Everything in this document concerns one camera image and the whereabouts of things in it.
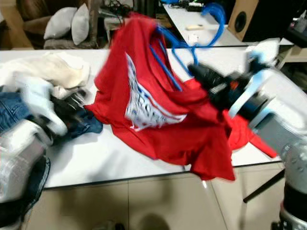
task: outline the t-shirt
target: t-shirt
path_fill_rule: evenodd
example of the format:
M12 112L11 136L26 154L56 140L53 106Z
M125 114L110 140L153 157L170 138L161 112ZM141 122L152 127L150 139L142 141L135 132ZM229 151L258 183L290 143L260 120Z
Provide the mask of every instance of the t-shirt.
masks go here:
M179 91L152 54L172 72ZM133 15L116 34L95 79L94 104L86 108L111 124L114 135L152 159L191 164L203 180L234 180L231 131L202 88L193 89L171 70L163 36L153 19Z

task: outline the white tabletop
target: white tabletop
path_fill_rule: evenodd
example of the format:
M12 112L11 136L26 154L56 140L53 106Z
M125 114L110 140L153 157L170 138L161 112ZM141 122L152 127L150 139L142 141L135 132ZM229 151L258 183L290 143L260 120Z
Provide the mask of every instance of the white tabletop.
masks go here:
M245 47L217 47L197 50L197 54L200 62L212 65L222 74L229 74L244 63L244 50ZM1 51L0 62L42 55L45 52L44 50ZM88 99L87 103L92 103L96 92L93 79L106 61L109 50L65 50L65 52L82 57L91 64L92 73L87 89L93 95ZM170 50L168 50L168 53L174 71L183 81L189 79L189 76L177 63ZM187 50L180 49L178 54L185 63L192 61L192 56ZM293 102L293 97L295 97L297 106L301 106L302 101L305 101L303 104L306 107L305 111L307 111L306 97L300 94L296 95L295 88L296 86L293 83L281 76L276 76L265 86L266 91L270 94L277 94L286 101ZM109 125L104 125L104 129L100 134L87 133L63 146L50 148L47 151L47 155L51 159L52 167L46 187L179 173L189 169L189 166L182 167L163 161L153 161L132 150L113 135ZM251 144L247 144L232 155L233 166L268 163L278 160L279 158L269 158Z
M192 45L189 39L192 35L197 35L199 37L198 42L204 45L208 44L214 38L219 24L211 15L207 14L202 17L200 12L189 12L183 8L171 8L170 5L167 4L164 4L163 7L187 44ZM204 29L195 31L186 30L187 26L198 24L203 25ZM230 31L227 30L227 25L225 25L222 36L214 46L247 46L250 44L252 43L239 41ZM282 39L280 44L292 45L293 43L286 39Z

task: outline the clothes hanger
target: clothes hanger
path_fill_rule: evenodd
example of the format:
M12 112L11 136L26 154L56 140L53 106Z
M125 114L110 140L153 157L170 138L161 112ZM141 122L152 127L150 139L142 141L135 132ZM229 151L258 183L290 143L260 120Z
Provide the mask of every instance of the clothes hanger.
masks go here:
M194 64L197 65L198 64L198 58L197 55L195 54L195 49L196 48L209 48L212 47L212 45L219 39L219 37L222 35L223 31L224 31L224 24L225 24L225 12L224 9L222 8L221 5L217 4L217 3L209 3L206 4L206 6L203 8L201 15L204 16L205 14L210 13L211 15L215 16L216 20L219 23L219 28L218 31L215 35L215 37L212 39L212 41L207 44L207 45L201 45L201 44L195 44L193 46L189 46L188 44L186 44L185 42L179 41L169 30L167 30L166 28L162 27L162 26L158 26L157 27L157 31L161 34L163 34L163 36L169 40L172 44L172 53L175 56L176 60L178 61L178 63L181 65L181 67L189 74L189 76L193 76L190 71L188 70L188 68L186 67L186 65L181 61L180 57L176 54L176 49L178 48L186 48L188 49L192 56L193 56L193 61ZM160 46L163 49L165 55L167 56L166 50L162 44L162 42L160 41ZM153 49L153 47L150 45L150 49L154 55L154 57L156 58L156 60L158 61L158 63L160 64L160 66L162 67L163 71L167 74L167 76L171 79L171 81L173 82L173 84L175 85L175 87L179 90L182 91L180 85L177 83L176 79L174 78L174 76L172 75L172 73L170 72L170 70L165 66L165 64L162 62L162 60L159 58L159 56L157 55L157 53L155 52L155 50Z

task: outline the wooden speaker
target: wooden speaker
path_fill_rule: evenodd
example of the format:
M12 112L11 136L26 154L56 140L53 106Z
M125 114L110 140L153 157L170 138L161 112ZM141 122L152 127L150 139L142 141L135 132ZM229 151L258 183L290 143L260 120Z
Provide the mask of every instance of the wooden speaker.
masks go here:
M228 30L240 41L283 37L303 0L236 0Z

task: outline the metal stand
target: metal stand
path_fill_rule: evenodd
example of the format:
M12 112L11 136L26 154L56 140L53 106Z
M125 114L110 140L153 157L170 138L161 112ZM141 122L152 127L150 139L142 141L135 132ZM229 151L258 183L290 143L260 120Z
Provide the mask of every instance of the metal stand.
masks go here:
M265 190L267 190L268 188L270 188L271 186L273 186L274 184L279 182L281 179L283 179L283 177L284 177L284 169L282 171L280 171L277 175L272 177L268 182L266 182L262 186L260 186L257 190L255 190L250 195L245 197L243 199L243 202L247 203L248 201L252 200L256 196L258 196L259 194L261 194L262 192L264 192Z

